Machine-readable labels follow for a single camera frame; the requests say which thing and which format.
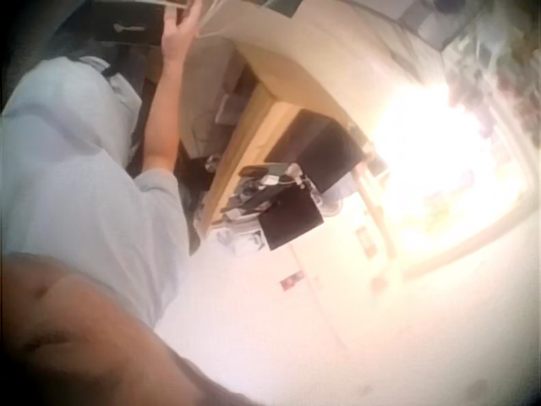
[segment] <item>fingers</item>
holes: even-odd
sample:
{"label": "fingers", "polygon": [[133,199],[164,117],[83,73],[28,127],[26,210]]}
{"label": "fingers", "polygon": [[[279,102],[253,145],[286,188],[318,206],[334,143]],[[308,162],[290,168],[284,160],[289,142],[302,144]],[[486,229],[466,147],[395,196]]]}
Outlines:
{"label": "fingers", "polygon": [[163,34],[171,34],[177,29],[177,8],[166,6],[163,11]]}
{"label": "fingers", "polygon": [[203,0],[193,0],[192,7],[188,11],[181,23],[182,27],[194,30],[199,23],[199,17],[201,16],[201,10],[203,8]]}

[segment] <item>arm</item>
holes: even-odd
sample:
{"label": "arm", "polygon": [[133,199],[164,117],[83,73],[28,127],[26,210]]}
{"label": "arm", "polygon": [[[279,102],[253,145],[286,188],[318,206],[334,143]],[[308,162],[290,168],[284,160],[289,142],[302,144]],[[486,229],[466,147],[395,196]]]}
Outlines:
{"label": "arm", "polygon": [[154,168],[172,172],[175,168],[180,142],[178,115],[183,66],[197,34],[200,14],[201,0],[194,0],[189,15],[180,25],[177,25],[175,8],[166,8],[164,13],[163,70],[145,129],[143,172]]}

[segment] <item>light blue t-shirt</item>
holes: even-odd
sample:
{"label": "light blue t-shirt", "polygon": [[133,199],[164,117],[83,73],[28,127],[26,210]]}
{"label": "light blue t-shirt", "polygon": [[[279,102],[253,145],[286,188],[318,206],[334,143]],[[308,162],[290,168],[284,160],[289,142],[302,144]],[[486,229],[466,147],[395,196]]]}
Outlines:
{"label": "light blue t-shirt", "polygon": [[109,287],[154,326],[188,259],[178,182],[163,170],[131,179],[140,99],[96,58],[38,65],[4,109],[3,253],[50,255]]}

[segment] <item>hand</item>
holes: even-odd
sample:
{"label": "hand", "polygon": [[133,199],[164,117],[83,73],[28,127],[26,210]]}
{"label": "hand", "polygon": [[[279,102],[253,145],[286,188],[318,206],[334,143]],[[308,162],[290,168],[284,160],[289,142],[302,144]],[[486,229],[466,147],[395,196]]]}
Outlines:
{"label": "hand", "polygon": [[163,36],[161,37],[161,53],[163,68],[166,70],[182,71],[184,60],[192,41],[199,30],[202,0],[194,0],[192,7],[183,16],[183,21],[177,25],[177,9],[166,7],[163,14]]}

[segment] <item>wooden desk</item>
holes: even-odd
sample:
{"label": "wooden desk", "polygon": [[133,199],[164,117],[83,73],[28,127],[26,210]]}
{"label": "wooden desk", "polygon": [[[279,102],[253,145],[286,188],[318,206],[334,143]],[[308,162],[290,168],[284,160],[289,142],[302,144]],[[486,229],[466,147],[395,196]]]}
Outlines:
{"label": "wooden desk", "polygon": [[213,224],[221,222],[221,210],[238,184],[240,170],[263,163],[301,110],[334,118],[345,129],[349,122],[338,103],[300,65],[260,47],[236,45],[259,83],[205,197],[198,226],[202,238],[208,235]]}

